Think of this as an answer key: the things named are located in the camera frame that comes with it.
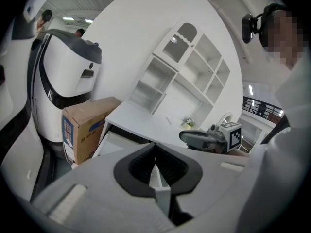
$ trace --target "cabinet door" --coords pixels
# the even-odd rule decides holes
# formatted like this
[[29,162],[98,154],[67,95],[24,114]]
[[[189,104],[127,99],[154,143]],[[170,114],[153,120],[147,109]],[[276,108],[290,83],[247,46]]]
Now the cabinet door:
[[163,38],[154,55],[179,71],[202,36],[198,27],[181,19]]

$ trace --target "white table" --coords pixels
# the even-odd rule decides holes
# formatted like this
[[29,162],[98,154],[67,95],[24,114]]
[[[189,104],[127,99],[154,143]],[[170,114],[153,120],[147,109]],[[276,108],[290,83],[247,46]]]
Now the white table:
[[115,125],[153,142],[187,147],[186,143],[179,139],[182,129],[175,128],[167,119],[153,116],[147,110],[128,101],[119,105],[105,120],[102,135],[107,132],[110,125]]

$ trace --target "cabinet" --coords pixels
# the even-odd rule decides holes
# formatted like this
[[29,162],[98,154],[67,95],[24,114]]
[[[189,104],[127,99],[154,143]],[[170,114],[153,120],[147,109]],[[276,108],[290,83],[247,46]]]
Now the cabinet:
[[203,124],[230,75],[219,51],[185,19],[163,38],[148,59],[129,100],[151,114],[181,125],[187,117]]

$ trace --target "blue label on box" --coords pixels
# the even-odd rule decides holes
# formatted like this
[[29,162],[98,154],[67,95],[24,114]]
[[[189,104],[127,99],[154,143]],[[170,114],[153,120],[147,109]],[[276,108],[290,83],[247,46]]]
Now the blue label on box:
[[98,128],[105,122],[105,119],[98,121],[97,123],[94,123],[90,128],[89,132],[93,131],[94,129]]
[[73,125],[64,115],[62,118],[62,130],[63,142],[73,148]]

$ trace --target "black railing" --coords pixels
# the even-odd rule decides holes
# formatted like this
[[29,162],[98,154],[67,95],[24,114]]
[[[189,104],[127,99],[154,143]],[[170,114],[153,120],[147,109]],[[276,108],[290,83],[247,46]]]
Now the black railing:
[[275,124],[278,124],[278,122],[280,122],[280,120],[284,116],[284,112],[281,108],[248,97],[243,97],[243,109],[264,119],[267,119]]

